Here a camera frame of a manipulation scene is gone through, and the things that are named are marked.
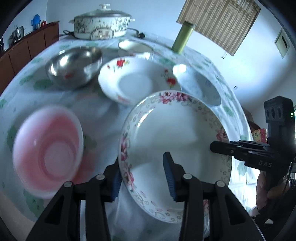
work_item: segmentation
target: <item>pot lid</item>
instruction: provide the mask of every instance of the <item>pot lid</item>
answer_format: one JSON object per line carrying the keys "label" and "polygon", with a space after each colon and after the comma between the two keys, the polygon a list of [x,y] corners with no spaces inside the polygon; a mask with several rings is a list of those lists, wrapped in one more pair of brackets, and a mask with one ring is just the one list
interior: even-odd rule
{"label": "pot lid", "polygon": [[100,6],[102,6],[102,9],[97,9],[92,12],[87,12],[87,13],[78,15],[75,18],[77,17],[131,17],[131,15],[125,12],[107,8],[107,6],[110,6],[110,4],[100,4]]}

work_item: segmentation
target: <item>pink bowl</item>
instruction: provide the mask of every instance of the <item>pink bowl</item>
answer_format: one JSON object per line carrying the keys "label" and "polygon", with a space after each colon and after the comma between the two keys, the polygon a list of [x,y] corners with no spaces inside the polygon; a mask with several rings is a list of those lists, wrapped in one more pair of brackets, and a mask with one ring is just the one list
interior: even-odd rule
{"label": "pink bowl", "polygon": [[27,191],[52,198],[78,171],[83,133],[76,115],[60,106],[31,114],[22,124],[13,146],[13,165]]}

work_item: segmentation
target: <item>table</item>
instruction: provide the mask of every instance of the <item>table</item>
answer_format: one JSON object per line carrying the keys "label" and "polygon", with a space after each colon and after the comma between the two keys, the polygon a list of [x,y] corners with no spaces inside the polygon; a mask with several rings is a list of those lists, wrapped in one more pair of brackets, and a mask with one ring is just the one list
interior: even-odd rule
{"label": "table", "polygon": [[[27,218],[35,222],[49,202],[29,194],[23,188],[12,165],[14,137],[28,115],[49,104],[66,106],[77,115],[82,125],[85,145],[82,164],[74,179],[75,183],[79,183],[102,173],[107,165],[115,161],[121,127],[131,110],[130,107],[108,99],[100,89],[96,78],[84,88],[60,91],[46,76],[44,68],[46,62],[63,49],[91,45],[102,48],[104,64],[118,57],[118,41],[122,39],[135,39],[135,37],[127,34],[118,39],[88,41],[67,36],[32,59],[1,95],[0,191],[24,216],[22,220]],[[153,34],[146,34],[145,39],[137,40],[154,48],[152,61],[167,68],[172,68],[174,64],[190,64],[206,76],[221,95],[221,105],[212,108],[212,111],[223,124],[229,140],[252,140],[245,114],[237,98],[219,70],[207,57],[188,47],[178,55],[168,48],[172,46],[172,40]],[[258,175],[258,170],[247,168],[243,162],[233,160],[229,188],[248,211],[256,205],[255,187]],[[181,225],[164,223],[146,214],[133,201],[124,185],[121,186],[116,201],[106,204],[106,213],[113,241],[178,239]],[[81,238],[85,239],[83,225],[81,225]]]}

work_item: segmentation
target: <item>lid handle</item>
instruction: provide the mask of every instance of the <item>lid handle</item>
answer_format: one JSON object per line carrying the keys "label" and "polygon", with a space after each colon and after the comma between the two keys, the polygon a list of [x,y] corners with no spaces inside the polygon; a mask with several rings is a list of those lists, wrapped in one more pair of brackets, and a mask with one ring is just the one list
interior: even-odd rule
{"label": "lid handle", "polygon": [[107,6],[110,6],[109,3],[100,4],[100,6],[102,6],[103,10],[110,10],[110,9],[107,8]]}

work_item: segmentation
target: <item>white bowl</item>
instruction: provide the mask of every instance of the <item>white bowl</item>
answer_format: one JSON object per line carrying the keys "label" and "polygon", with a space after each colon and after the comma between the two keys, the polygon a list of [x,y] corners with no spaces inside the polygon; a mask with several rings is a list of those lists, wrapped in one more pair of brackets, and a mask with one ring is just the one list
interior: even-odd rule
{"label": "white bowl", "polygon": [[62,106],[47,106],[21,125],[13,145],[13,165],[25,189],[52,198],[76,175],[83,154],[83,133],[76,115]]}
{"label": "white bowl", "polygon": [[204,75],[185,64],[175,65],[173,73],[183,92],[200,99],[209,107],[220,106],[221,97],[219,92]]}
{"label": "white bowl", "polygon": [[232,157],[210,151],[217,140],[229,142],[221,122],[198,99],[163,91],[141,101],[125,120],[119,145],[119,168],[135,202],[156,219],[181,223],[184,204],[170,196],[163,154],[169,151],[203,182],[228,185]]}
{"label": "white bowl", "polygon": [[123,40],[118,43],[118,54],[121,57],[134,56],[137,58],[149,59],[153,48],[147,44],[135,40]]}
{"label": "white bowl", "polygon": [[107,97],[132,106],[156,91],[181,90],[170,70],[135,57],[115,58],[106,63],[98,81]]}

